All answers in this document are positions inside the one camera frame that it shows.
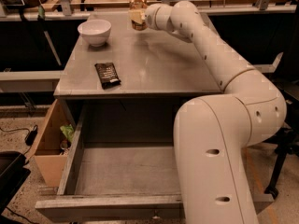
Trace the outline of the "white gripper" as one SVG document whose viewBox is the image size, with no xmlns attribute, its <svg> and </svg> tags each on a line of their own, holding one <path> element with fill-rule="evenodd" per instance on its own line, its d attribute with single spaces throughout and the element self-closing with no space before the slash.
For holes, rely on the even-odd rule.
<svg viewBox="0 0 299 224">
<path fill-rule="evenodd" d="M 166 4 L 153 4 L 144 9 L 131 9 L 129 17 L 131 21 L 143 24 L 153 30 L 171 31 L 172 23 L 170 20 L 172 8 Z"/>
</svg>

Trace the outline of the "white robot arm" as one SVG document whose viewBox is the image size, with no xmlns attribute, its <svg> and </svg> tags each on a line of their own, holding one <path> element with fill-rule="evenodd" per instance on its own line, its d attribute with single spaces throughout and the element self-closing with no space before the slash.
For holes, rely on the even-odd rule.
<svg viewBox="0 0 299 224">
<path fill-rule="evenodd" d="M 283 125 L 283 95 L 205 24 L 193 3 L 132 8 L 129 17 L 193 43 L 221 90 L 191 99 L 175 117 L 174 150 L 187 224 L 259 224 L 242 150 Z"/>
</svg>

